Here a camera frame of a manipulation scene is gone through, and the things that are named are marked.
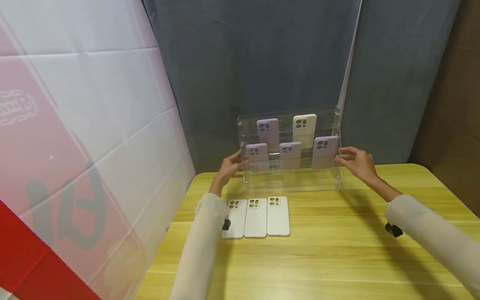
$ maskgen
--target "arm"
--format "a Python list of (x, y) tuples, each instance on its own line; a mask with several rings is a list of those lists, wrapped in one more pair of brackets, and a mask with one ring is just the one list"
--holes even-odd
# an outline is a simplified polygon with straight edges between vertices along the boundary
[(223, 160), (210, 191), (197, 205), (196, 216), (183, 247), (177, 276), (170, 299), (206, 299), (215, 262), (218, 235), (228, 216), (228, 208), (220, 198), (223, 187), (248, 161), (241, 161), (240, 151)]
[(373, 156), (354, 147), (340, 148), (336, 161), (388, 202), (385, 217), (411, 236), (480, 299), (480, 243), (415, 198), (403, 195), (382, 180)]

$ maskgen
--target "white backdrop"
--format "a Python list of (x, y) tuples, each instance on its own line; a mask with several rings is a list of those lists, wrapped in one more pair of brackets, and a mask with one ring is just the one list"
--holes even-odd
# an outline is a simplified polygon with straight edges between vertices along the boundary
[(0, 199), (98, 296), (132, 298), (194, 176), (141, 0), (0, 13)]

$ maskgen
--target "hand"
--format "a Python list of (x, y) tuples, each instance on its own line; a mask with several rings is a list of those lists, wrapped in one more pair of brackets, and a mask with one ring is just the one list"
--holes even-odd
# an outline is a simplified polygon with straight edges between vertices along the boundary
[(213, 179), (209, 192), (220, 197), (223, 187), (230, 181), (230, 178), (243, 176), (242, 174), (237, 174), (237, 172), (240, 171), (246, 164), (248, 164), (248, 160), (242, 161), (241, 149), (235, 154), (224, 158), (223, 163), (220, 166), (220, 170), (218, 170), (218, 173)]
[(339, 152), (341, 154), (335, 157), (335, 161), (349, 169), (361, 181), (367, 183), (379, 178), (371, 154), (355, 147), (343, 147)]

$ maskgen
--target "printed logo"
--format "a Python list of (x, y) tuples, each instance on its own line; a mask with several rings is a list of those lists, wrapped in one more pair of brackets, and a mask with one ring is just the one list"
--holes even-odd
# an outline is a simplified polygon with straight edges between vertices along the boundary
[(10, 125), (33, 117), (38, 112), (35, 99), (21, 91), (0, 91), (0, 126)]

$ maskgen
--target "brown cardboard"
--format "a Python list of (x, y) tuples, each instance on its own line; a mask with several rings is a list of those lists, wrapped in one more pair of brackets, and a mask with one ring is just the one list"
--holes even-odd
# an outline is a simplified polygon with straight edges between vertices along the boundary
[(480, 1), (460, 4), (412, 151), (480, 216)]

